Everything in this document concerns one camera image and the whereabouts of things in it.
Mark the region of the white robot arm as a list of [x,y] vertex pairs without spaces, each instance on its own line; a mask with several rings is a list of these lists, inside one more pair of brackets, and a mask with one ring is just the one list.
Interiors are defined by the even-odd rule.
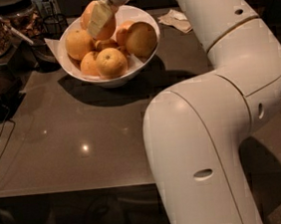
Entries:
[[210,72],[160,92],[145,152],[170,224],[263,224],[239,145],[281,109],[281,45],[244,0],[176,0]]

